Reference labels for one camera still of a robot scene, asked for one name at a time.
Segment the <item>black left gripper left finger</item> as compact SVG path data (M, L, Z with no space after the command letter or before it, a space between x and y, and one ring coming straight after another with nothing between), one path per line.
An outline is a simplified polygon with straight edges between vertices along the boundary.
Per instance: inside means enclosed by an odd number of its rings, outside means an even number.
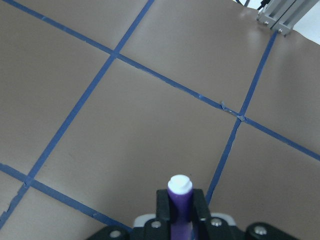
M166 189L156 191L156 218L171 222L171 203Z

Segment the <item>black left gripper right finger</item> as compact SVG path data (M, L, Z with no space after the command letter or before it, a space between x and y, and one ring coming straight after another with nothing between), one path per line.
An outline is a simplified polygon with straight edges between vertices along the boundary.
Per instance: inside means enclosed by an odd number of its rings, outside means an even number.
M195 188L192 193L191 220L193 222L206 221L211 218L204 192Z

